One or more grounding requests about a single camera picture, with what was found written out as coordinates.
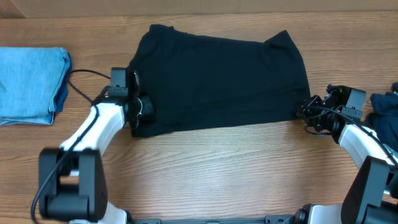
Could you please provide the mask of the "dark navy garment pile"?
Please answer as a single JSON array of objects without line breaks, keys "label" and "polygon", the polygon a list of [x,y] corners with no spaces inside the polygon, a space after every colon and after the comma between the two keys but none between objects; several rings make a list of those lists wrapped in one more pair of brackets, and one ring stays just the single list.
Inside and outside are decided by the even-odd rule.
[{"label": "dark navy garment pile", "polygon": [[366,124],[376,131],[379,140],[397,152],[397,82],[392,91],[370,97],[373,112],[367,115]]}]

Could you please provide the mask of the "folded light blue jeans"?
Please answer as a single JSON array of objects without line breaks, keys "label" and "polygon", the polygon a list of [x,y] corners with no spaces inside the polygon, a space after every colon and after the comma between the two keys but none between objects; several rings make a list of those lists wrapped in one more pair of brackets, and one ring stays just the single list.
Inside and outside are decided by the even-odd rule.
[{"label": "folded light blue jeans", "polygon": [[1,125],[53,124],[71,70],[61,47],[1,47]]}]

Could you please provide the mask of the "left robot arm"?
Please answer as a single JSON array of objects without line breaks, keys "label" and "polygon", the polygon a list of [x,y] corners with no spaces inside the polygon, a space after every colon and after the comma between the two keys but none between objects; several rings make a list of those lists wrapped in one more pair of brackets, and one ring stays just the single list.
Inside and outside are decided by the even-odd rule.
[{"label": "left robot arm", "polygon": [[90,101],[90,113],[78,130],[58,148],[39,155],[39,189],[30,217],[68,223],[132,223],[127,210],[108,199],[102,156],[125,124],[135,131],[140,120],[150,118],[154,108],[141,93],[139,73],[114,67],[110,84]]}]

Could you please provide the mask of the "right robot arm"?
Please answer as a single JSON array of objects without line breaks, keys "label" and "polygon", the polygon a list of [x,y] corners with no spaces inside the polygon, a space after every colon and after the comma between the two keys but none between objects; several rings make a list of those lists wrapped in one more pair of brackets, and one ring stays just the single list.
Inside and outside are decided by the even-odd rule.
[{"label": "right robot arm", "polygon": [[328,85],[327,95],[301,102],[297,116],[316,135],[330,135],[352,158],[358,173],[343,203],[307,204],[289,223],[397,223],[397,156],[385,147],[374,130],[361,124],[365,91]]}]

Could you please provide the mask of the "black garment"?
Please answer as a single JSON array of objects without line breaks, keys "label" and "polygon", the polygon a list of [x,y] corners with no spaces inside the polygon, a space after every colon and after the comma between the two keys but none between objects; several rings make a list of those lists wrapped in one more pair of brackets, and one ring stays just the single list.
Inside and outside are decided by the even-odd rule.
[{"label": "black garment", "polygon": [[310,98],[303,58],[284,30],[253,42],[153,24],[128,68],[154,107],[132,132],[138,138],[288,121]]}]

